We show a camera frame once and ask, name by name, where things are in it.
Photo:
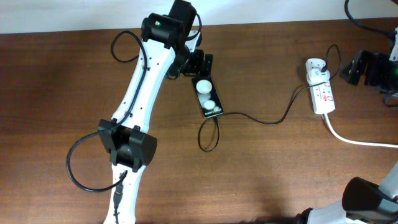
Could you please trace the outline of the black smartphone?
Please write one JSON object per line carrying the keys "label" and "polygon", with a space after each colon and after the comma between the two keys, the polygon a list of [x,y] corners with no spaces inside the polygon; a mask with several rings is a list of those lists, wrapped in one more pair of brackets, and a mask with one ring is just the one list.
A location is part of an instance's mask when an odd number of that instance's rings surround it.
{"label": "black smartphone", "polygon": [[210,77],[192,78],[192,85],[204,118],[211,118],[224,113],[217,90]]}

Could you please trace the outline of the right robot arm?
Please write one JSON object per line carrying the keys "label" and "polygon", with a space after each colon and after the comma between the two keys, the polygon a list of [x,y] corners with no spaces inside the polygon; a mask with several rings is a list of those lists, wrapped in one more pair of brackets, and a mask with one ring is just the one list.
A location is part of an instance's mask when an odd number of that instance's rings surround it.
{"label": "right robot arm", "polygon": [[[328,60],[310,58],[305,63],[307,81],[315,114],[322,116],[326,127],[340,141],[362,145],[340,136],[331,125],[329,113],[335,110],[328,71]],[[360,51],[340,72],[348,83],[356,85],[361,77],[364,84],[380,89],[384,101],[397,94],[397,60],[383,54]],[[397,167],[377,185],[360,177],[351,179],[342,199],[323,208],[308,208],[297,214],[292,223],[397,223]]]}

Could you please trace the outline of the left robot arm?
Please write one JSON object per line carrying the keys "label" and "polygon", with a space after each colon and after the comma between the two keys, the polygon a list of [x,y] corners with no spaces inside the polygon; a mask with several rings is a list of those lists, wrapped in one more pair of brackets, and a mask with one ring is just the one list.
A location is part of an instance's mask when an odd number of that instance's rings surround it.
{"label": "left robot arm", "polygon": [[200,31],[192,30],[198,17],[190,2],[175,1],[167,15],[152,13],[142,22],[141,49],[127,92],[111,120],[102,119],[98,126],[115,185],[105,223],[136,221],[139,183],[157,147],[147,132],[163,80],[180,74],[199,77],[210,70],[208,57],[198,49]]}

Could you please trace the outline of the white USB charger plug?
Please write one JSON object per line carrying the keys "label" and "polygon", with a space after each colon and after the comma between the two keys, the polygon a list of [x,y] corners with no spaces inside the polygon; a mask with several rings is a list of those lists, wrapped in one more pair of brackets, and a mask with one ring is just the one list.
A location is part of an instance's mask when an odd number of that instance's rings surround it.
{"label": "white USB charger plug", "polygon": [[330,73],[328,70],[322,72],[321,70],[314,68],[307,72],[307,81],[309,85],[316,85],[328,81]]}

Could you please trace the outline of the white power strip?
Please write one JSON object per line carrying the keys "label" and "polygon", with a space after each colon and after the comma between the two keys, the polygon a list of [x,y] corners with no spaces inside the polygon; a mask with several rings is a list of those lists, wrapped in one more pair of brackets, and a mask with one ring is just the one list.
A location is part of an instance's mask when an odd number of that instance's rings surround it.
{"label": "white power strip", "polygon": [[[322,71],[325,65],[326,62],[320,58],[310,58],[305,63],[307,72],[314,68]],[[310,94],[315,114],[327,114],[335,110],[330,78],[326,82],[310,85]]]}

